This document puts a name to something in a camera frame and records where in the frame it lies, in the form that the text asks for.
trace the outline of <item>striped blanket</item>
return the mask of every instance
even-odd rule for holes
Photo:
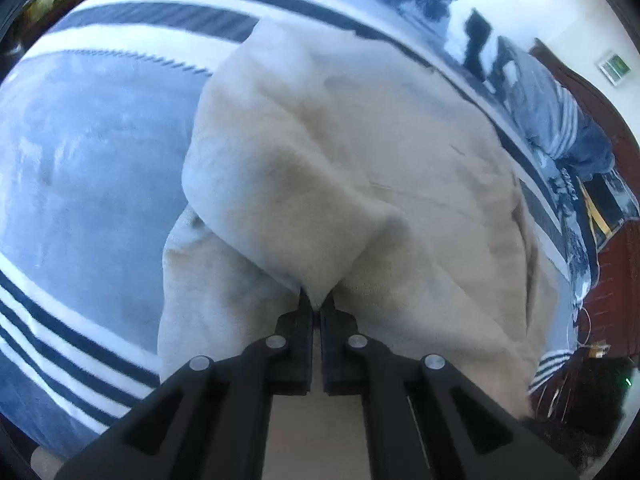
[[[439,70],[493,123],[558,271],[532,387],[575,349],[558,194],[510,112],[437,23],[385,0],[87,0],[0,88],[0,410],[69,457],[158,385],[161,255],[200,91],[263,17],[323,22]]]

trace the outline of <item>beige fabric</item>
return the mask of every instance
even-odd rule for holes
[[[556,294],[497,135],[437,72],[260,22],[207,83],[164,248],[162,378],[270,334],[304,286],[395,352],[437,352],[514,416]]]

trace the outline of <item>black object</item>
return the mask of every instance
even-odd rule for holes
[[[311,382],[311,306],[220,362],[199,356],[67,462],[56,480],[258,480],[273,395]],[[396,356],[330,295],[319,311],[324,389],[361,395],[374,480],[577,479],[442,357]]]

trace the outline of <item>beige garment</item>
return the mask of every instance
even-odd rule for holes
[[[164,248],[162,378],[272,333],[300,286],[528,415],[556,304],[490,122],[350,32],[262,21],[205,86]]]

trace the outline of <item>folded clothing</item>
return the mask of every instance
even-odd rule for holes
[[[164,248],[164,379],[334,290],[399,354],[444,355],[514,416],[556,304],[495,129],[386,43],[262,20],[205,86]]]

